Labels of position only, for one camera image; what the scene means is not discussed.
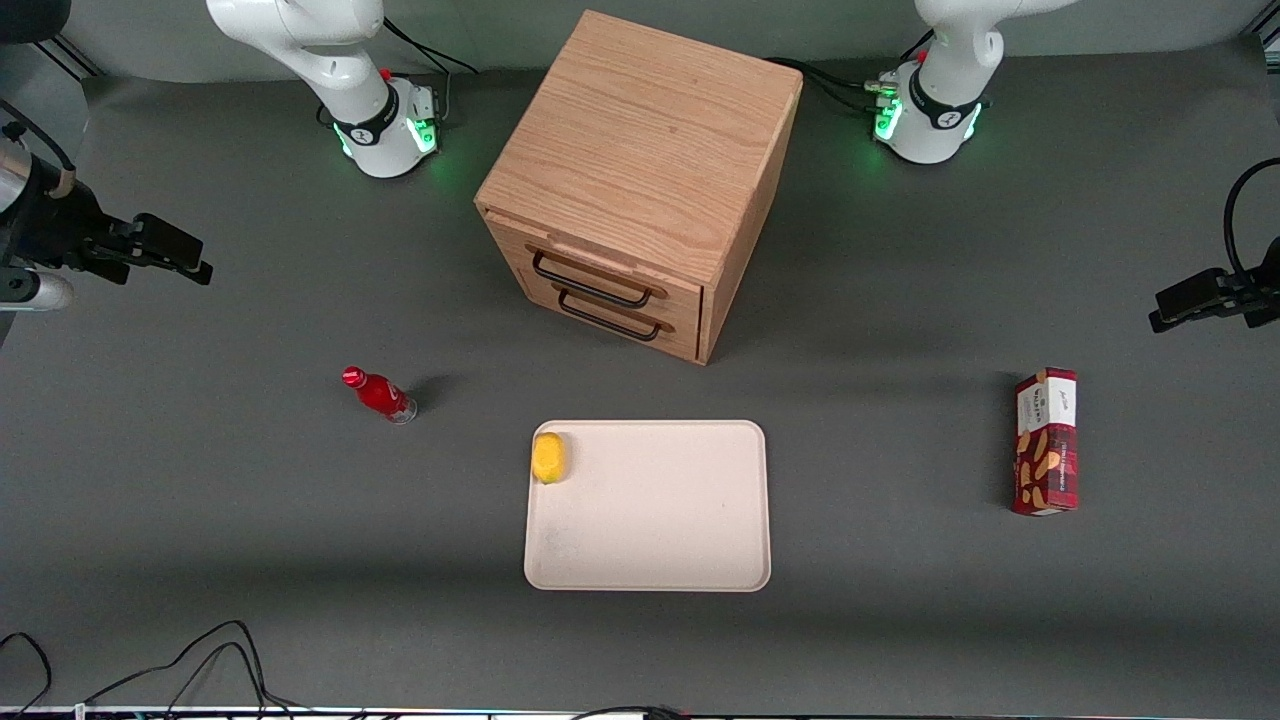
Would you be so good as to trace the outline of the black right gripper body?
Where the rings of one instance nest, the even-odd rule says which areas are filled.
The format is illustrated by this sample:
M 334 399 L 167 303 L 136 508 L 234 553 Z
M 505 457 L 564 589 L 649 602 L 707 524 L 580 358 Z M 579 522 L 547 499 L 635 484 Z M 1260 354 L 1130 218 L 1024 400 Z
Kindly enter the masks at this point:
M 111 273 L 113 263 L 92 252 L 110 234 L 111 225 L 113 217 L 86 187 L 51 199 L 32 184 L 18 199 L 18 258 L 52 269 Z

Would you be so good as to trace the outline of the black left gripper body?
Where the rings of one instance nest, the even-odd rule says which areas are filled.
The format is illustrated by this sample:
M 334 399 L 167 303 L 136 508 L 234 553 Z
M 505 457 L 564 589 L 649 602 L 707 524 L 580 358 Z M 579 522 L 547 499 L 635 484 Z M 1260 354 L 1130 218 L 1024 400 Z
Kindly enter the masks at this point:
M 1251 329 L 1279 319 L 1279 243 L 1280 238 L 1276 236 L 1270 242 L 1261 264 L 1245 269 L 1235 241 L 1231 242 L 1231 268 L 1239 284 L 1235 305 Z

